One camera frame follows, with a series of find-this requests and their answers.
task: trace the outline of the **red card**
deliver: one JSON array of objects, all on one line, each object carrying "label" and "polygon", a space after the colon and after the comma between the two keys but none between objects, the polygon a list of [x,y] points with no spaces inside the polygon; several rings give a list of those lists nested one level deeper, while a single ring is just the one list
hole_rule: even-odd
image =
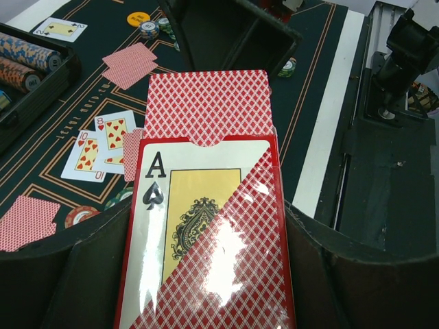
[{"label": "red card", "polygon": [[[238,139],[233,136],[224,140]],[[295,328],[276,138],[271,135],[266,140],[270,142],[269,149],[131,328]],[[171,138],[155,143],[182,141],[188,140]],[[119,328],[123,286],[128,280],[130,239],[129,234],[115,328]],[[153,280],[154,269],[148,268],[143,275]]]},{"label": "red card", "polygon": [[143,128],[139,128],[123,136],[123,170],[126,182],[132,182],[136,177],[139,145],[143,132]]},{"label": "red card", "polygon": [[131,64],[116,65],[102,73],[102,76],[110,80],[116,86],[127,90],[152,72],[158,65],[154,62],[142,62],[133,58]]},{"label": "red card", "polygon": [[265,71],[156,74],[148,88],[147,138],[188,137],[202,146],[225,136],[273,134]]},{"label": "red card", "polygon": [[54,234],[52,223],[61,205],[20,195],[0,219],[0,250],[13,252]]},{"label": "red card", "polygon": [[127,66],[131,63],[133,58],[136,58],[141,62],[152,62],[157,59],[157,56],[155,56],[143,43],[138,42],[135,45],[116,51],[115,53],[102,58],[102,60],[109,67],[114,67]]}]

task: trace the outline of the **green poker chip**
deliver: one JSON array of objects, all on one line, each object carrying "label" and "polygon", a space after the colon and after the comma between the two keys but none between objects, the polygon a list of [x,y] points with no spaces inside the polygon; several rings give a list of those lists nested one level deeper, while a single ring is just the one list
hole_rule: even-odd
[{"label": "green poker chip", "polygon": [[278,77],[291,77],[296,70],[296,60],[291,57],[278,73]]},{"label": "green poker chip", "polygon": [[116,198],[119,200],[118,202],[126,199],[127,197],[132,195],[132,187],[128,187],[128,188],[124,188],[122,191],[120,191],[119,193],[117,193]]},{"label": "green poker chip", "polygon": [[114,197],[114,198],[112,198],[110,201],[108,201],[108,202],[105,204],[105,208],[104,208],[104,209],[107,210],[107,209],[113,207],[113,206],[114,206],[115,204],[117,204],[119,201],[120,201],[120,200],[119,200],[118,197]]}]

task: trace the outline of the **playing card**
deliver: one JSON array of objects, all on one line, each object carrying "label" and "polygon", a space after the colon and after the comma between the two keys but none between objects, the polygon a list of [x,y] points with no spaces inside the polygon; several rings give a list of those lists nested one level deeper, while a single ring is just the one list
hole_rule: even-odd
[{"label": "playing card", "polygon": [[265,71],[155,74],[148,88],[148,138],[187,137],[210,146],[225,136],[273,134]]},{"label": "playing card", "polygon": [[[280,171],[270,144],[130,328],[296,327]],[[150,279],[152,268],[146,273]]]},{"label": "playing card", "polygon": [[138,42],[135,45],[116,51],[115,53],[102,58],[102,60],[109,67],[114,67],[120,65],[127,66],[133,58],[138,58],[142,62],[152,62],[157,59],[157,56],[155,56],[143,43]]},{"label": "playing card", "polygon": [[103,72],[102,76],[116,86],[127,90],[157,66],[154,62],[144,61],[141,56],[131,56],[129,63],[114,65]]},{"label": "playing card", "polygon": [[93,169],[98,151],[97,133],[81,130],[62,171],[61,178],[103,182],[105,173]]},{"label": "playing card", "polygon": [[0,250],[18,248],[55,233],[52,223],[61,205],[20,195],[0,219]]},{"label": "playing card", "polygon": [[68,42],[75,42],[78,36],[80,36],[86,28],[87,24],[49,17],[35,29],[34,34]]},{"label": "playing card", "polygon": [[123,175],[123,155],[115,156],[114,158],[102,158],[98,153],[93,170]]},{"label": "playing card", "polygon": [[136,127],[133,111],[95,117],[99,157],[108,159],[123,155],[123,136]]},{"label": "playing card", "polygon": [[140,140],[143,138],[144,131],[143,128],[138,128],[123,136],[123,165],[126,182],[132,182],[136,177]]},{"label": "playing card", "polygon": [[212,147],[186,138],[141,141],[120,328],[154,298],[269,146],[258,138]]}]

